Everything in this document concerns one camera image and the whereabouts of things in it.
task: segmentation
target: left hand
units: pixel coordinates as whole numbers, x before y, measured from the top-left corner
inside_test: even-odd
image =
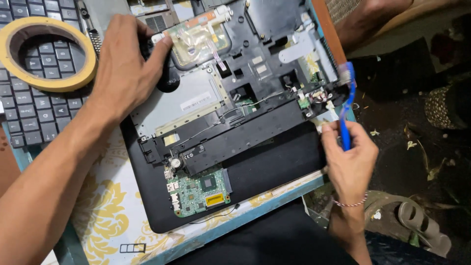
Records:
[[[146,62],[138,35],[150,38],[154,32],[134,16],[113,16],[101,47],[95,86],[87,101],[97,113],[110,114],[116,122],[149,97],[173,45],[170,37],[163,38]]]

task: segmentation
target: forearm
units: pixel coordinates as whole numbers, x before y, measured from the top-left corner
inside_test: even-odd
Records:
[[[92,98],[0,198],[0,264],[39,264],[60,238],[85,175],[117,126]]]
[[[363,207],[335,205],[331,211],[329,233],[338,240],[358,264],[372,264],[366,247]]]

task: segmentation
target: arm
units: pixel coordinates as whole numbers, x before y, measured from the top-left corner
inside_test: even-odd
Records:
[[[378,148],[360,124],[347,122],[353,139],[353,149],[344,152],[337,144],[338,124],[324,125],[322,144],[327,157],[329,178],[337,191],[337,200],[356,204],[365,197],[373,173]],[[334,205],[329,222],[329,233],[360,264],[371,265],[365,240],[364,206],[339,207]]]
[[[0,264],[43,261],[64,231],[85,175],[111,131],[157,84],[171,39],[162,39],[145,62],[138,34],[153,33],[133,16],[115,15],[89,100],[0,198]]]

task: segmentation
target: barcode sticker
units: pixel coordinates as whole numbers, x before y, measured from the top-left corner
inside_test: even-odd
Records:
[[[204,102],[208,101],[209,99],[211,99],[211,94],[209,92],[205,92],[195,98],[192,98],[186,102],[183,102],[182,104],[180,104],[180,108],[182,111],[186,111],[186,110],[189,110],[191,108],[194,108],[198,105],[201,105],[203,104]]]

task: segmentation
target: dirt floor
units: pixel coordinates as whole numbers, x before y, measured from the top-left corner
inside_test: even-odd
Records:
[[[429,92],[445,86],[448,79],[458,73],[471,71],[461,66],[439,75],[435,74],[425,40],[387,55],[353,60],[358,89],[354,113],[380,149],[376,168],[370,184],[371,190],[381,190],[394,195],[419,196],[422,204],[433,203],[470,205],[471,196],[471,133],[446,131],[434,128],[427,121],[424,102]],[[423,145],[429,170],[444,161],[440,172],[431,181],[425,169],[424,154],[420,145],[407,150],[404,128],[414,128],[413,137]],[[322,211],[332,191],[327,185],[310,194],[311,207]],[[397,221],[395,209],[389,205],[382,209],[382,219],[373,220],[368,229],[401,240],[407,240],[410,232]],[[433,209],[426,213],[440,224],[441,231],[452,240],[448,258],[471,260],[471,215],[462,208]]]

